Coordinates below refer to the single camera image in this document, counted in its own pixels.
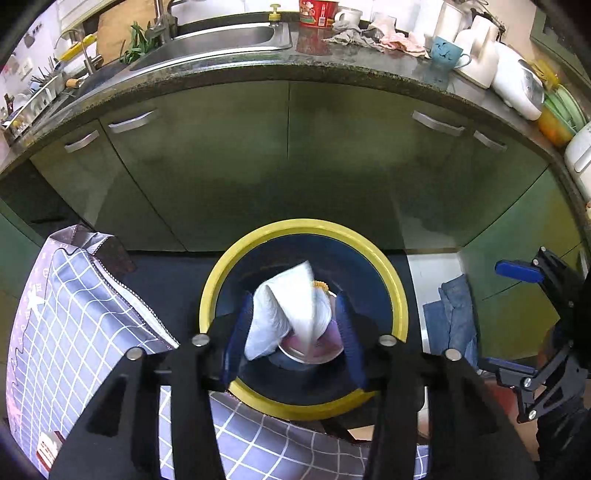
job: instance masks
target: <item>white kettle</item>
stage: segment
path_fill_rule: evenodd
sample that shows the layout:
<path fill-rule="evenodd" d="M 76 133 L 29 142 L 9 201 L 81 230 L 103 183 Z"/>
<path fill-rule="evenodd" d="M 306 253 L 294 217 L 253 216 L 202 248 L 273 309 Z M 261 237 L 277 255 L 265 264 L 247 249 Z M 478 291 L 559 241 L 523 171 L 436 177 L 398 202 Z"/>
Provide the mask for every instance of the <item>white kettle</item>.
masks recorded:
<path fill-rule="evenodd" d="M 456 71 L 482 88 L 490 87 L 495 78 L 499 63 L 499 54 L 495 48 L 498 34 L 499 29 L 493 22 L 477 15 L 472 26 L 458 33 L 454 42 L 472 58 L 468 65 Z"/>
<path fill-rule="evenodd" d="M 585 202 L 591 201 L 591 122 L 570 141 L 564 151 L 564 160 Z"/>

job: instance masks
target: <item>kitchen sink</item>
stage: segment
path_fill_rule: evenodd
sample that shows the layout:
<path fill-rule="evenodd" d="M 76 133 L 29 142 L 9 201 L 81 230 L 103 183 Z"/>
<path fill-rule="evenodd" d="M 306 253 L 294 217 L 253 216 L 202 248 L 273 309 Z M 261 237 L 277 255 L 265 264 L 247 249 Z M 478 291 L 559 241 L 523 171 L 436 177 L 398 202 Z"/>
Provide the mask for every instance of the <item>kitchen sink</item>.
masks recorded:
<path fill-rule="evenodd" d="M 287 23 L 231 25 L 176 37 L 137 60 L 129 71 L 151 70 L 217 55 L 290 47 L 291 36 Z"/>

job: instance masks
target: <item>cabinet handle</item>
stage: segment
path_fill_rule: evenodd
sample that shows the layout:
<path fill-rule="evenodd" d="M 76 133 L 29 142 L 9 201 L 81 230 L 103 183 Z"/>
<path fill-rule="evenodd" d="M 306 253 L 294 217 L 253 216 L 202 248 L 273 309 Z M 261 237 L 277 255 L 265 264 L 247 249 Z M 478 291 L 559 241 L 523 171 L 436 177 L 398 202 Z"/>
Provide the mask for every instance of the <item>cabinet handle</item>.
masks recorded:
<path fill-rule="evenodd" d="M 478 130 L 476 130 L 474 132 L 474 138 L 476 138 L 485 147 L 490 148 L 492 151 L 501 153 L 501 152 L 504 152 L 505 150 L 507 150 L 506 145 L 492 141 L 485 134 L 480 133 Z"/>
<path fill-rule="evenodd" d="M 123 132 L 127 132 L 128 130 L 133 130 L 134 128 L 143 127 L 144 125 L 149 124 L 157 116 L 158 111 L 152 110 L 151 112 L 146 112 L 140 116 L 137 116 L 130 120 L 125 120 L 118 124 L 109 124 L 109 128 L 114 134 L 120 134 Z"/>
<path fill-rule="evenodd" d="M 97 138 L 99 138 L 99 131 L 95 130 L 92 133 L 89 133 L 88 135 L 86 135 L 81 140 L 78 140 L 78 142 L 74 142 L 69 145 L 64 145 L 64 148 L 66 149 L 66 151 L 68 153 L 72 153 L 72 152 L 75 152 L 76 150 L 80 150 L 81 148 L 84 148 L 90 142 L 92 142 L 93 140 L 96 140 Z"/>
<path fill-rule="evenodd" d="M 576 173 L 583 173 L 589 164 L 591 164 L 591 147 L 585 150 L 583 155 L 574 163 L 573 168 Z"/>
<path fill-rule="evenodd" d="M 453 137 L 459 137 L 466 129 L 466 127 L 454 127 L 453 125 L 444 124 L 443 122 L 439 122 L 424 113 L 417 112 L 416 110 L 413 112 L 413 118 L 431 130 L 451 135 Z"/>

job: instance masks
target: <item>blue mug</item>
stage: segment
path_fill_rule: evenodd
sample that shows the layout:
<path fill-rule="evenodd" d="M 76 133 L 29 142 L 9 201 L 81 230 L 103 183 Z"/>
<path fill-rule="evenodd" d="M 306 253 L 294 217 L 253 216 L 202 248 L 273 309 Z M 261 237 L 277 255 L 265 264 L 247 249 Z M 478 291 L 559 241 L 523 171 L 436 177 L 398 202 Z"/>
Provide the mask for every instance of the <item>blue mug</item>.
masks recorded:
<path fill-rule="evenodd" d="M 446 70 L 459 69 L 468 65 L 472 58 L 467 53 L 462 53 L 464 50 L 455 43 L 444 40 L 441 37 L 433 38 L 433 46 L 429 53 L 432 61 L 435 62 L 439 67 Z M 466 56 L 468 61 L 462 65 L 458 65 L 458 62 L 462 57 Z"/>

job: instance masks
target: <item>jeans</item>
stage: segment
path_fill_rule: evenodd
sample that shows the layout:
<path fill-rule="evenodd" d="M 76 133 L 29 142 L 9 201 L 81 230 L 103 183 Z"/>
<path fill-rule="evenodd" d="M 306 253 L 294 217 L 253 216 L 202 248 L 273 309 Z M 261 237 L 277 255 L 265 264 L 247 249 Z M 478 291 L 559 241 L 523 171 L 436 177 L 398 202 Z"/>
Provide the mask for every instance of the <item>jeans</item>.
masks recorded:
<path fill-rule="evenodd" d="M 466 276 L 442 284 L 439 296 L 440 301 L 423 305 L 431 353 L 441 355 L 446 349 L 455 348 L 477 369 L 478 342 Z"/>

